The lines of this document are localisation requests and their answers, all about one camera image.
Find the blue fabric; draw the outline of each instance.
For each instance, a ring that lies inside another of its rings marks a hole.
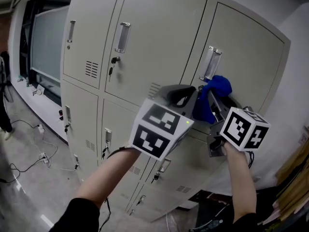
[[[202,92],[195,103],[192,115],[196,120],[206,121],[213,124],[215,122],[215,117],[211,112],[208,102],[209,90],[220,97],[226,97],[232,93],[232,87],[229,80],[220,75],[213,76],[212,80],[203,87]]]

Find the black pants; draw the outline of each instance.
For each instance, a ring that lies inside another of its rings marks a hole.
[[[0,91],[0,127],[7,132],[11,132],[13,130],[10,119],[6,114],[4,103],[3,103],[3,91]]]

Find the floor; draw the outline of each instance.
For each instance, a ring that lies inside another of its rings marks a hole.
[[[14,102],[6,102],[11,122],[22,119],[32,126],[41,124],[40,120],[26,106],[13,87],[10,91]],[[56,168],[73,169],[68,146],[44,126],[44,140],[57,145],[58,151],[52,158],[52,167],[38,162],[27,172],[21,173],[11,184],[0,183],[0,231],[2,232],[47,232],[65,211],[69,201],[80,186],[77,173]],[[13,123],[14,133],[8,141],[0,133],[0,178],[14,180],[18,171],[9,168],[14,163],[18,169],[25,170],[39,157],[40,150],[52,155],[55,146],[42,141],[37,128],[32,129],[24,122]],[[148,231],[168,232],[166,217],[153,223],[130,217],[115,207],[102,231]],[[108,214],[107,207],[101,209],[100,225]],[[189,212],[174,210],[168,214],[170,232],[187,232],[194,227],[197,207]]]

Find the hand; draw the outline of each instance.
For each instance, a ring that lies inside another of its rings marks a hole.
[[[244,155],[244,152],[237,150],[234,146],[232,146],[228,141],[226,141],[223,145],[227,155]]]

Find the locker door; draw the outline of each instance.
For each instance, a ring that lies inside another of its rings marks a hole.
[[[107,159],[110,153],[122,147],[129,140],[131,129],[136,114],[126,108],[118,106],[108,100],[104,100],[103,123],[102,123],[102,149],[106,144],[108,133],[111,134],[110,146],[106,150],[103,160]],[[131,166],[126,175],[119,182],[117,187],[109,196],[111,203],[125,210],[131,197],[141,179],[147,166],[149,156],[141,154],[136,162]]]
[[[232,96],[242,106],[251,106],[258,112],[276,76],[283,42],[246,15],[218,3],[194,77],[196,87],[205,84],[199,76],[210,46],[222,51],[215,74],[231,82]]]
[[[125,211],[138,184],[139,179],[135,178],[130,172],[127,172],[109,195],[111,206],[115,205]]]
[[[125,0],[111,53],[120,61],[106,92],[141,105],[161,86],[180,83],[205,4],[206,0]]]
[[[210,158],[207,143],[202,141],[200,132],[191,129],[189,135],[174,149],[167,159],[171,160],[164,173],[160,173],[158,180],[152,179],[160,167],[157,161],[146,183],[154,189],[159,189],[179,198],[194,191],[219,167],[225,157]]]
[[[78,156],[82,179],[98,167],[97,109],[98,97],[66,81],[61,83],[61,100],[68,127],[69,147]]]
[[[131,213],[134,210],[131,215],[151,221],[160,217],[164,211],[179,201],[180,199],[170,196],[164,191],[143,186],[128,212]],[[147,210],[151,211],[150,217],[147,217]]]
[[[102,150],[106,145],[106,130],[112,132],[111,144],[105,152],[104,160],[107,159],[110,153],[124,146],[129,141],[132,126],[136,114],[126,108],[118,106],[108,100],[104,100],[103,106],[103,123],[102,123]],[[147,166],[149,156],[141,154],[133,166],[129,169],[128,174],[140,180]]]
[[[116,0],[72,0],[63,73],[98,88],[105,41]]]

